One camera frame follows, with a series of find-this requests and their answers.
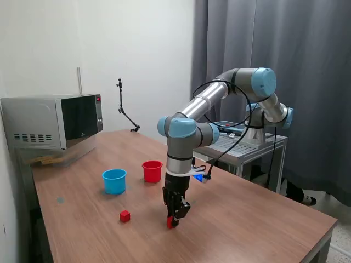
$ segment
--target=microwave door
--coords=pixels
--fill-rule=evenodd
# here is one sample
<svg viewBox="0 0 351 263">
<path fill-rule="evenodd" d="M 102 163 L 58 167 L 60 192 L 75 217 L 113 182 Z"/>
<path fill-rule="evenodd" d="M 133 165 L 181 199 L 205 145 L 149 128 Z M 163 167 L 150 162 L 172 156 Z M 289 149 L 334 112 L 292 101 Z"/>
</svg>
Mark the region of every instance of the microwave door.
<svg viewBox="0 0 351 263">
<path fill-rule="evenodd" d="M 67 148 L 98 132 L 95 96 L 61 100 Z"/>
</svg>

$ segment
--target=blue joint cap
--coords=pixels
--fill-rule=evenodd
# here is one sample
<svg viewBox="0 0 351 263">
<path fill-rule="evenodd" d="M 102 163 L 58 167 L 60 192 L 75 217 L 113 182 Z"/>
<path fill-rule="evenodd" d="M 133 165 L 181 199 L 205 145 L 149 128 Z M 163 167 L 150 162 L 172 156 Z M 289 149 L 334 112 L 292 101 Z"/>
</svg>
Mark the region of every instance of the blue joint cap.
<svg viewBox="0 0 351 263">
<path fill-rule="evenodd" d="M 196 122 L 193 119 L 173 118 L 169 124 L 168 135 L 172 138 L 185 138 L 196 132 Z"/>
<path fill-rule="evenodd" d="M 259 108 L 259 106 L 257 105 L 257 103 L 251 103 L 251 110 L 253 110 L 254 108 Z M 248 105 L 246 105 L 246 110 L 245 112 L 250 111 L 250 107 Z"/>
<path fill-rule="evenodd" d="M 167 119 L 167 117 L 162 117 L 161 119 L 158 120 L 158 123 L 157 123 L 158 133 L 164 137 L 166 137 L 166 132 L 165 132 L 166 119 Z"/>
<path fill-rule="evenodd" d="M 259 67 L 251 76 L 251 86 L 258 97 L 271 96 L 276 87 L 276 77 L 270 68 Z"/>
<path fill-rule="evenodd" d="M 218 127 L 215 124 L 209 123 L 209 125 L 211 126 L 212 131 L 213 131 L 213 139 L 212 139 L 211 144 L 214 144 L 216 141 L 218 141 L 219 130 L 218 130 Z"/>
<path fill-rule="evenodd" d="M 288 129 L 292 123 L 292 117 L 294 115 L 294 109 L 293 108 L 288 108 L 287 109 L 287 116 L 285 119 L 285 123 L 283 125 L 283 129 Z"/>
</svg>

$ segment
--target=gray curtain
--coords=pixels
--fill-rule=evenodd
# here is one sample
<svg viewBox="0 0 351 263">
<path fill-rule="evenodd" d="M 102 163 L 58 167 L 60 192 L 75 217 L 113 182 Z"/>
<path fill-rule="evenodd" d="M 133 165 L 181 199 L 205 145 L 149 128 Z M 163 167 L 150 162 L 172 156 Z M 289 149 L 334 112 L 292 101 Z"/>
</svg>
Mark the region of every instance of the gray curtain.
<svg viewBox="0 0 351 263">
<path fill-rule="evenodd" d="M 198 0 L 193 87 L 238 67 L 270 67 L 293 107 L 284 177 L 351 206 L 351 1 Z M 240 121 L 232 96 L 212 120 Z"/>
</svg>

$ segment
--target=table leg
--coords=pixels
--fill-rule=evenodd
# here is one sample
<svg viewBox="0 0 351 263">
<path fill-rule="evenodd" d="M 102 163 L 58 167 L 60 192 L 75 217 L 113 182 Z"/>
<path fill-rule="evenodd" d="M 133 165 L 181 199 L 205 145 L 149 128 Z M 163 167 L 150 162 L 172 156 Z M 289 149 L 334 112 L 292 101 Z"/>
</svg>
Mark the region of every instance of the table leg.
<svg viewBox="0 0 351 263">
<path fill-rule="evenodd" d="M 284 165 L 285 146 L 275 149 L 268 189 L 279 193 Z"/>
<path fill-rule="evenodd" d="M 229 172 L 230 172 L 231 174 L 235 174 L 235 165 L 230 164 L 230 165 L 228 165 L 228 166 L 229 166 L 229 167 L 228 167 Z"/>
<path fill-rule="evenodd" d="M 244 165 L 241 163 L 236 167 L 236 175 L 242 178 L 242 172 L 244 170 Z"/>
<path fill-rule="evenodd" d="M 252 163 L 246 163 L 242 166 L 242 178 L 244 178 L 245 180 L 250 181 L 251 179 L 251 168 L 252 168 Z"/>
<path fill-rule="evenodd" d="M 327 262 L 331 238 L 323 245 L 320 251 L 314 256 L 310 263 L 325 263 Z"/>
</svg>

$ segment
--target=tripod clamp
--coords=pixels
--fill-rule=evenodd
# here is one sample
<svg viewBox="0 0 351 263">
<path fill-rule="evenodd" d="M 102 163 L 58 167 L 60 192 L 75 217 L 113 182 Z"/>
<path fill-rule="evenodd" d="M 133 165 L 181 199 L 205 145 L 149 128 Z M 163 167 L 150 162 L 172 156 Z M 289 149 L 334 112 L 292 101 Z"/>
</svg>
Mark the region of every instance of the tripod clamp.
<svg viewBox="0 0 351 263">
<path fill-rule="evenodd" d="M 137 125 L 135 122 L 133 122 L 129 117 L 128 115 L 125 113 L 124 109 L 123 109 L 123 106 L 122 106 L 122 82 L 121 82 L 122 79 L 118 79 L 118 84 L 116 84 L 117 87 L 120 88 L 120 108 L 118 109 L 118 112 L 119 113 L 122 113 L 134 126 L 135 128 L 134 129 L 131 129 L 131 132 L 138 132 L 138 130 L 140 129 L 140 126 Z"/>
</svg>

